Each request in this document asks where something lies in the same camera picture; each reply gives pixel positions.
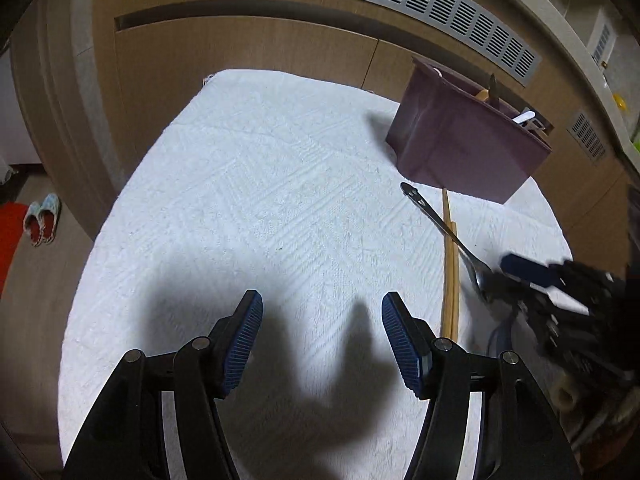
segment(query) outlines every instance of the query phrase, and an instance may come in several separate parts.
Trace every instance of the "red rug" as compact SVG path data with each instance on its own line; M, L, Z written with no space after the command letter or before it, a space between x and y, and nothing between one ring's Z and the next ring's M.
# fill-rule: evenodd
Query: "red rug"
M22 236L22 220L28 208L15 202L0 206L0 296L11 260L14 259L15 248Z

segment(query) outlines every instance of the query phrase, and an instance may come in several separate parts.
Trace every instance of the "slippers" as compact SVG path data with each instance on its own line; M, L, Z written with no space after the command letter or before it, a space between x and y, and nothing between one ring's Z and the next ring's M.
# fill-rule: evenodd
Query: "slippers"
M60 199L55 193L49 193L38 210L38 221L42 226L42 243L50 244L56 236Z
M22 228L27 233L31 240L31 245L34 247L39 246L42 243L42 229L40 228L40 220L38 219L38 212L40 211L40 204L37 202L31 202L31 205L27 209L27 214L22 221Z

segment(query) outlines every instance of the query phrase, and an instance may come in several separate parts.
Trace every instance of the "dark blue gripper pad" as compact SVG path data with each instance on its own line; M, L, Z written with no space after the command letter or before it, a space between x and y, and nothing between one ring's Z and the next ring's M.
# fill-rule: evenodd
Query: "dark blue gripper pad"
M261 322L262 297L256 292L226 352L224 362L225 375L222 383L225 395L228 395L240 383L240 377L242 377L251 348L254 346Z
M402 380L416 396L422 389L422 359L405 329L391 296L382 299L382 324L391 343Z

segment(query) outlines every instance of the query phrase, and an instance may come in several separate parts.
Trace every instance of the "wooden chopstick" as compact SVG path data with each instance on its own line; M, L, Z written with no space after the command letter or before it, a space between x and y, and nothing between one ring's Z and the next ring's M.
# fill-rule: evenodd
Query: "wooden chopstick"
M449 196L442 189L442 217L447 226L457 235L456 223L451 221ZM458 341L458 323L460 320L460 264L458 246L449 236L444 237L444 300L440 336Z

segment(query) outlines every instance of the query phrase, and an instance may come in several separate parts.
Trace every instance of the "table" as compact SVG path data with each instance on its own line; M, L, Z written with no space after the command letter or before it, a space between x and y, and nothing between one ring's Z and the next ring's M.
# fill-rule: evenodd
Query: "table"
M402 478L427 403L402 384L381 301L397 290L437 332L444 241L399 187L384 143L397 107L279 72L228 70L206 83L131 177L82 274L60 369L65 459L124 352L176 351L255 288L263 324L239 387L218 403L240 475ZM440 190L417 187L441 212ZM533 179L505 205L449 197L460 239L491 266L507 251L571 255ZM460 271L459 342L480 349L495 321ZM170 394L164 405L181 478ZM478 418L474 395L461 479Z

